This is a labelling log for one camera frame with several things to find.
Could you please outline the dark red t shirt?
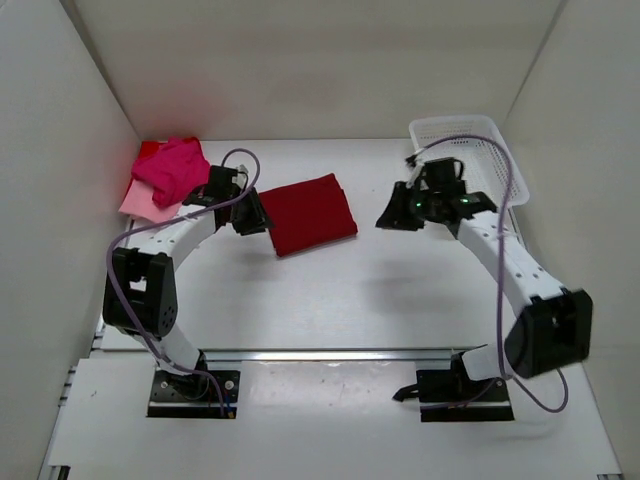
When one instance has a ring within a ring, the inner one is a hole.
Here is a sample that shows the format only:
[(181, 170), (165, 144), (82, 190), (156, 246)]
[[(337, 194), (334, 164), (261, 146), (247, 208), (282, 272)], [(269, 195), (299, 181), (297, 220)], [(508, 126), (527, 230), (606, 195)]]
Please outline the dark red t shirt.
[(269, 235), (279, 258), (358, 234), (346, 194), (334, 173), (274, 188), (259, 197), (273, 222)]

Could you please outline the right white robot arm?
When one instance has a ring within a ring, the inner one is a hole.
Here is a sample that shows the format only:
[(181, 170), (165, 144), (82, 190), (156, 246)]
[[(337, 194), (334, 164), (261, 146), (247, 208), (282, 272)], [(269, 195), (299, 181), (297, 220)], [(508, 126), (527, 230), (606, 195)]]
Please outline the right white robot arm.
[(571, 291), (550, 275), (505, 228), (494, 202), (470, 192), (462, 161), (445, 157), (407, 159), (408, 180), (395, 183), (377, 220), (380, 229), (418, 231), (426, 223), (447, 227), (489, 272), (507, 300), (515, 322), (494, 343), (461, 354), (462, 366), (448, 376), (449, 391), (471, 400), (484, 380), (537, 377), (581, 363), (589, 357), (593, 300), (583, 289)]

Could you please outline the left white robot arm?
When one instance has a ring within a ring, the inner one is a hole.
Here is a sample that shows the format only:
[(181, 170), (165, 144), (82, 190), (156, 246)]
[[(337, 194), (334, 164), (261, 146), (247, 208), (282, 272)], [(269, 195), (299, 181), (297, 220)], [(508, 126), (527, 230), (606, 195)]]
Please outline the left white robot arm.
[(171, 219), (138, 227), (141, 242), (120, 244), (108, 254), (102, 318), (135, 339), (154, 357), (188, 398), (208, 389), (204, 353), (194, 347), (177, 326), (176, 271), (205, 240), (226, 226), (240, 236), (266, 232), (273, 226), (254, 178), (243, 165), (214, 165), (207, 182), (194, 188)]

